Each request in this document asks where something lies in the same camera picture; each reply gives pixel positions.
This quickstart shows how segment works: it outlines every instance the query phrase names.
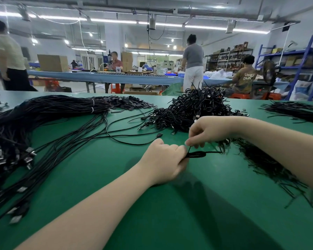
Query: red shirt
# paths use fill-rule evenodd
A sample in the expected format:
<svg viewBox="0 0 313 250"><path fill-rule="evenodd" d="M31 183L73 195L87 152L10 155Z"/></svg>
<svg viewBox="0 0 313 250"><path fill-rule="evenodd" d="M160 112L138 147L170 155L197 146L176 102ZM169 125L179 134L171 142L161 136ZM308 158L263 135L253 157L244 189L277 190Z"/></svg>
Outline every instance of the red shirt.
<svg viewBox="0 0 313 250"><path fill-rule="evenodd" d="M117 59L116 61L114 61L114 63L112 64L111 68L112 69L116 69L116 67L122 67L123 66L123 63Z"/></svg>

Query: person in gray shirt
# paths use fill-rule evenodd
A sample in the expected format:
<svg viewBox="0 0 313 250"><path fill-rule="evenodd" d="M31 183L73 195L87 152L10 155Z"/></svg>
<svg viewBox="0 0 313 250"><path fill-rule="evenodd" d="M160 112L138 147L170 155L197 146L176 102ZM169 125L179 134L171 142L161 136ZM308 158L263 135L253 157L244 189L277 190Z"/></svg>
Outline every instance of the person in gray shirt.
<svg viewBox="0 0 313 250"><path fill-rule="evenodd" d="M190 34L187 39L188 47L184 50L182 69L185 70L183 91L191 88L201 88L203 83L203 47L196 44L196 35Z"/></svg>

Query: person in red shirt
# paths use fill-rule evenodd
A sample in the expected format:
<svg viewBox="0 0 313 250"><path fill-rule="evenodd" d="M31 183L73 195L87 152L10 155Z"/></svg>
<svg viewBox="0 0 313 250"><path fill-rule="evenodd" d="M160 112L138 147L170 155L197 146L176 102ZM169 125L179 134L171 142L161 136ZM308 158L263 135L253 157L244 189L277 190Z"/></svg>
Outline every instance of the person in red shirt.
<svg viewBox="0 0 313 250"><path fill-rule="evenodd" d="M118 59L117 52L112 52L111 57L113 58L113 64L110 65L110 69L116 70L116 67L123 69L123 63ZM110 83L105 83L104 89L108 93ZM121 83L121 94L123 94L125 83Z"/></svg>

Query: brown t-shirt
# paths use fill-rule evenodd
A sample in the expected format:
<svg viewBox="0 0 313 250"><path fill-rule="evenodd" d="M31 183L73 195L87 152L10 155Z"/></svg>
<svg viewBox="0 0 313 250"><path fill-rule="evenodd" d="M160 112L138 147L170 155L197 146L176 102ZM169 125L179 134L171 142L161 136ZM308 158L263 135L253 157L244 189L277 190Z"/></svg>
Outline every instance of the brown t-shirt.
<svg viewBox="0 0 313 250"><path fill-rule="evenodd" d="M122 67L122 66L123 66L123 63L119 59L117 59L116 61L113 62L111 68L115 70L116 67Z"/></svg>
<svg viewBox="0 0 313 250"><path fill-rule="evenodd" d="M256 69L253 67L241 68L233 77L233 81L237 81L233 86L234 92L249 94L256 75Z"/></svg>

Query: hand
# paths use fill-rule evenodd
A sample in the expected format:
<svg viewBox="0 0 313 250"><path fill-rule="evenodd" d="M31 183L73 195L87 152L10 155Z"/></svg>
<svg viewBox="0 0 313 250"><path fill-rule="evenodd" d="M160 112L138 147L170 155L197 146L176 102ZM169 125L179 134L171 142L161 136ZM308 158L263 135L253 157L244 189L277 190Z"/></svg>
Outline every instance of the hand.
<svg viewBox="0 0 313 250"><path fill-rule="evenodd" d="M187 146L204 147L205 142L221 141L237 136L236 127L239 116L205 116L199 118L189 129Z"/></svg>
<svg viewBox="0 0 313 250"><path fill-rule="evenodd" d="M151 186L171 181L184 171L189 158L185 146L166 145L162 139L156 139L136 164L143 174L150 178Z"/></svg>
<svg viewBox="0 0 313 250"><path fill-rule="evenodd" d="M7 73L1 73L2 79L4 79L5 81L10 81L10 79L7 76Z"/></svg>

